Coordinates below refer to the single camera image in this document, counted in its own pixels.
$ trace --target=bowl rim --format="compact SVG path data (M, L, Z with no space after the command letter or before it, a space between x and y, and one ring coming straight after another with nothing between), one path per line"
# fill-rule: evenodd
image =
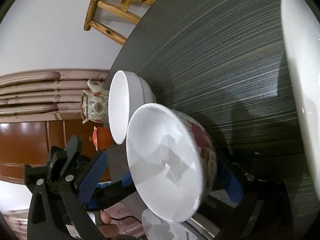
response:
M128 124L129 124L129 116L130 116L130 107L128 108L128 116L124 117L124 118L126 118L126 122L127 122L127 130L125 131L125 136L123 137L122 140L117 141L117 140L114 138L113 134L112 134L112 130L113 130L113 129L112 129L111 127L113 127L113 125L110 123L110 120L111 120L111 119L110 119L110 106L109 106L109 104L110 104L110 94L111 94L110 92L111 92L111 88L112 88L112 83L114 84L115 76L116 76L117 74L124 76L125 85L126 85L126 90L127 90L128 98L129 98L129 106L130 106L130 92L129 92L128 79L127 79L127 76L126 76L126 74L125 74L125 72L124 72L123 70L118 70L118 71L114 74L114 76L113 76L113 78L112 78L112 81L111 81L111 84L110 84L109 98L108 98L108 117L109 117L109 127L110 127L110 131L111 131L111 135L112 135L113 139L115 140L115 142L116 142L117 144L122 144L122 143L124 142L126 136L127 136L127 130L128 130Z
M192 133L190 130L188 130L186 128L186 125L183 123L183 121L181 121L181 119L174 113L174 111L172 111L171 109L167 108L166 106L163 106L161 104L157 104L157 103L147 103L147 104L144 104L142 106L140 106L132 115L130 121L129 121L129 125L128 125L128 130L127 130L127 137L126 137L126 152L127 152L127 160L128 160L128 166L129 166L129 169L130 169L130 163L129 163L129 154L128 154L128 138L130 137L129 135L129 131L130 131L130 128L132 126L132 121L135 116L137 114L139 114L139 112L142 110L142 109L145 109L145 108L156 108L156 109L159 109L161 110L162 112L166 113L167 115L169 115L174 121L175 123L177 124L177 126L181 129L181 131L183 131L183 135L185 135L188 139L188 141L190 142L190 144L192 145L193 149L195 150L194 152L192 152L193 156L194 156L194 161L195 161L195 166L196 166L196 173L197 173L197 176L199 178L201 178L201 181L200 181L200 185L199 185L199 194L198 194L198 198L195 199L195 203L193 205L193 207L190 209L190 212L188 212L188 215L185 217L184 220L170 220L170 219L167 219L166 217L164 216L159 216L159 214L157 214L156 212L154 212L153 208L150 207L144 200L144 197L143 197L143 194L140 194L139 193L139 190L138 188L136 187L140 197L142 198L142 200L144 201L144 203L148 206L148 208L154 213L156 214L158 217L166 220L166 221L169 221L169 222L183 222L183 221L186 221L188 220L190 217L192 217L196 211L198 210L200 204L201 204L201 201L202 201L202 198L203 198L203 195L205 193L205 183L204 183L204 178L205 178L205 174L204 174L204 171L203 171L203 166L202 166L202 163L201 163L201 160L200 160L200 150L199 150L199 147L198 145L196 144L196 141L194 139L194 137L192 136Z

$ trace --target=white bowl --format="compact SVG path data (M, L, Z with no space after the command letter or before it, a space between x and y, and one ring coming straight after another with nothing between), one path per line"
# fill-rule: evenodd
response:
M320 23L305 0L282 0L281 18L303 144L320 199Z
M133 182L148 208L167 221L192 217L217 172L205 129L183 113L145 104L131 117L126 145Z
M154 101L155 97L146 81L133 72L116 72L110 85L108 115L110 131L117 144L124 142L134 111Z

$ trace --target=teapot spout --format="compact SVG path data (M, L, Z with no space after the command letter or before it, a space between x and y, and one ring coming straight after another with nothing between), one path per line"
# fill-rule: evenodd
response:
M104 91L103 87L93 84L91 79L88 80L88 87L94 93Z

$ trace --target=black cable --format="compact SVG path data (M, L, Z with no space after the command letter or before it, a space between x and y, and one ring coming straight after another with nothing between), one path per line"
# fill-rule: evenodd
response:
M141 222L139 219L137 219L136 217L134 217L134 216L126 216L126 217L123 217L123 218L113 218L113 217L111 217L111 219L112 219L112 220L115 220L115 221L121 221L121 220L125 220L125 219L127 219L127 218L134 218L134 219L137 220L140 224L142 224L142 222Z

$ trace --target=orange pot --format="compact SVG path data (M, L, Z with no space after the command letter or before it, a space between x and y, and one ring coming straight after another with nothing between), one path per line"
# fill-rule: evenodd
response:
M94 127L92 137L89 139L93 142L96 150L106 149L115 143L110 129L104 127Z

